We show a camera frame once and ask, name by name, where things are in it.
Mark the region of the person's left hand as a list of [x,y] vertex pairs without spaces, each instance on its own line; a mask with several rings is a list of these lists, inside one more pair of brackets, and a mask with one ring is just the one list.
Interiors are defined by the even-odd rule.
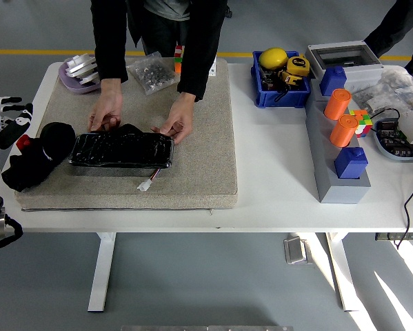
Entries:
[[195,95],[182,92],[172,104],[165,123],[160,127],[152,127],[155,133],[171,137],[177,145],[192,133]]

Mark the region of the person's right hand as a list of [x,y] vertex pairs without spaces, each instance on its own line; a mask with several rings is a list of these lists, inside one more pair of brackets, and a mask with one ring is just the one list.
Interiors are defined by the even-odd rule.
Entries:
[[121,122],[123,95],[120,79],[102,79],[101,93],[92,107],[88,131],[111,131]]

